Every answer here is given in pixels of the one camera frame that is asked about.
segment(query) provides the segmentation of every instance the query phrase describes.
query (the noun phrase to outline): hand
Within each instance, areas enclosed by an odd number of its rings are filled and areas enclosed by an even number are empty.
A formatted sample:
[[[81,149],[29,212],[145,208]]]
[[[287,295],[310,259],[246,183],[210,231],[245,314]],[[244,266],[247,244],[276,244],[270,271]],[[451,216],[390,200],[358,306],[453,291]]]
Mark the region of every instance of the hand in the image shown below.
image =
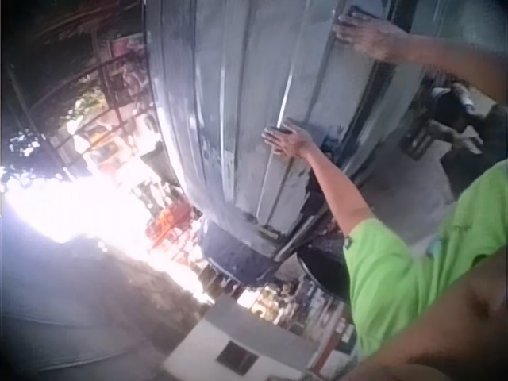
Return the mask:
[[[266,128],[261,135],[265,143],[273,148],[273,153],[276,155],[305,159],[307,153],[316,146],[310,134],[289,121],[285,121],[283,127],[289,133],[284,133],[275,127]]]
[[[351,44],[356,51],[381,61],[396,63],[404,59],[401,45],[409,33],[398,26],[361,13],[353,13],[352,17],[342,15],[339,22],[333,28],[337,38]]]

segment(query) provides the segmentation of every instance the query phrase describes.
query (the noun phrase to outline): green shirt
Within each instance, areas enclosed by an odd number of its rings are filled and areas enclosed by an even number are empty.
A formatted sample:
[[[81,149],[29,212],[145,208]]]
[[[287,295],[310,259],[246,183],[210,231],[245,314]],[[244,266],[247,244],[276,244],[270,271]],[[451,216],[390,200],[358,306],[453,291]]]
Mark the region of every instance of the green shirt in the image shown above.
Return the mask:
[[[358,224],[346,239],[352,317],[364,355],[406,328],[485,256],[508,243],[508,161],[461,196],[427,255],[414,259],[381,221]]]

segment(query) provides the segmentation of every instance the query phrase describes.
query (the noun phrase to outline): sleeve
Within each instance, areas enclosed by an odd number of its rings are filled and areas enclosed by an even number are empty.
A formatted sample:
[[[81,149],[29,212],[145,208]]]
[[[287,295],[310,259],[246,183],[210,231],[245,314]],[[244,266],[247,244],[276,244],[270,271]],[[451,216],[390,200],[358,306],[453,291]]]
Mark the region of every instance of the sleeve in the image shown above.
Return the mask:
[[[406,244],[380,220],[358,224],[346,237],[352,317],[365,355],[406,328],[418,315],[425,266],[415,265]]]

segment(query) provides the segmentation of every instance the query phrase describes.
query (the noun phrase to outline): white wall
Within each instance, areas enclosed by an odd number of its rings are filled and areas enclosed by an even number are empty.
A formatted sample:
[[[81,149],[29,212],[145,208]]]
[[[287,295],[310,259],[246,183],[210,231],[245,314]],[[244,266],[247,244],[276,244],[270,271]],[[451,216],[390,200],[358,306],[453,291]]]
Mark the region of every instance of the white wall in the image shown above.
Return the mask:
[[[298,379],[302,376],[300,371],[265,356],[260,356],[246,375],[238,375],[216,361],[229,341],[230,337],[226,333],[208,321],[201,320],[166,359],[164,368],[181,381],[215,379],[221,381],[266,381],[270,375],[288,379]],[[259,355],[245,344],[237,344]]]

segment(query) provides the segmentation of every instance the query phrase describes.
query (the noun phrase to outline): person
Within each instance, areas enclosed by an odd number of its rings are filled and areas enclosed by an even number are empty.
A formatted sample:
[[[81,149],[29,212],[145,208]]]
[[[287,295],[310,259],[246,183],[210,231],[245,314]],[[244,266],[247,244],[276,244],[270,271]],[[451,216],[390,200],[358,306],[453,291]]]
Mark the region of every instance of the person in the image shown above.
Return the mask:
[[[437,67],[506,102],[505,56],[362,14],[341,17],[335,33],[377,60]],[[265,142],[310,165],[346,236],[352,317],[370,356],[351,379],[495,379],[506,370],[508,163],[486,169],[462,193],[427,255],[414,259],[308,132],[283,126],[291,133],[268,128]]]

